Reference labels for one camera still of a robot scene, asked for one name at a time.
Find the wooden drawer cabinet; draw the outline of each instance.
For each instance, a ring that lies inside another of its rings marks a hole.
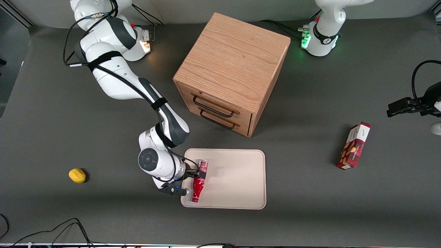
[[[173,81],[192,113],[251,137],[290,41],[215,13]]]

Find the gray tabletop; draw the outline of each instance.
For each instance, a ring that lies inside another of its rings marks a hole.
[[[136,162],[138,135],[157,123],[151,108],[142,100],[111,99],[88,68],[65,67],[66,30],[34,28],[0,120],[0,209],[11,223],[3,242],[78,217],[90,239],[112,243],[441,245],[441,137],[429,131],[437,119],[386,116],[389,103],[411,96],[415,66],[441,59],[433,15],[349,20],[322,58],[293,41],[253,138],[190,113],[172,81],[203,27],[157,27],[153,52],[129,65],[188,123],[191,135],[176,152],[265,153],[266,207],[189,209],[159,193]],[[80,35],[75,31],[72,43]],[[420,94],[440,81],[437,66],[421,68]],[[358,167],[342,171],[335,163],[349,128],[360,121],[371,132]],[[90,182],[67,177],[76,167],[89,171]],[[59,241],[84,242],[74,229]]]

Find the yellow lemon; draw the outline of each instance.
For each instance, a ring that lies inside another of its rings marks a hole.
[[[69,171],[69,177],[72,179],[72,181],[78,184],[86,181],[86,174],[84,171],[78,168],[71,169],[71,171]]]

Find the black drawer handle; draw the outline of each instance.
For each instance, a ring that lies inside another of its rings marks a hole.
[[[222,123],[220,123],[220,122],[217,122],[217,121],[215,121],[215,120],[213,120],[213,119],[210,119],[210,118],[204,116],[204,115],[202,114],[203,112],[204,112],[204,110],[201,109],[201,113],[200,113],[200,115],[201,115],[202,118],[207,119],[207,120],[209,120],[209,121],[211,121],[211,122],[213,122],[213,123],[216,123],[216,124],[218,124],[219,126],[222,126],[222,127],[226,128],[226,129],[230,129],[230,130],[231,130],[231,129],[233,129],[233,128],[236,126],[236,124],[234,124],[234,123],[233,123],[233,125],[232,125],[231,127],[226,126],[226,125],[224,125],[224,124],[222,124]]]
[[[194,97],[193,97],[193,102],[194,102],[197,106],[199,106],[199,107],[203,107],[203,108],[205,108],[205,109],[207,109],[207,110],[209,110],[209,111],[211,111],[211,112],[213,112],[213,113],[216,113],[216,114],[218,114],[218,115],[220,115],[220,116],[223,116],[223,117],[225,117],[225,118],[231,118],[231,117],[233,116],[233,114],[234,114],[234,111],[231,111],[231,114],[230,114],[230,115],[226,115],[226,114],[224,114],[224,113],[221,113],[221,112],[219,112],[219,111],[217,111],[217,110],[215,110],[215,109],[210,108],[209,106],[205,106],[205,105],[203,105],[202,103],[197,102],[197,101],[196,101],[196,98],[198,98],[198,96],[197,96],[197,95],[194,95]]]

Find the red plastic bottle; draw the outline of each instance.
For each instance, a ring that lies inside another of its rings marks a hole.
[[[205,176],[207,173],[208,161],[204,159],[199,159],[199,177],[193,179],[193,198],[192,202],[199,202],[199,196],[205,185]]]

